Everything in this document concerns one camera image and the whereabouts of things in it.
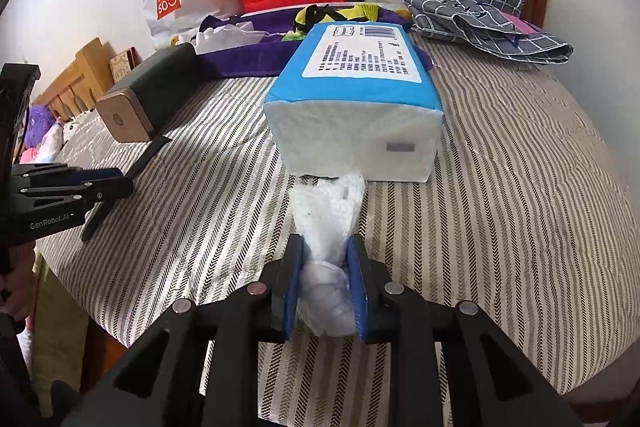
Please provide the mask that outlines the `person left hand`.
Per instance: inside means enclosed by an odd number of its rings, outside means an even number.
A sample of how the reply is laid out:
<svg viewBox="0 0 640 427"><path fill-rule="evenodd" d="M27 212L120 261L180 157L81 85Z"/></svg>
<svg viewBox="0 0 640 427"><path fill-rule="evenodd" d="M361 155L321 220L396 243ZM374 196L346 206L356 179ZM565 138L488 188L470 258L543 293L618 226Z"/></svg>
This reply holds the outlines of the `person left hand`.
<svg viewBox="0 0 640 427"><path fill-rule="evenodd" d="M1 311L14 321L21 322L34 309L36 283L34 269L34 242L10 249L11 271L1 277Z"/></svg>

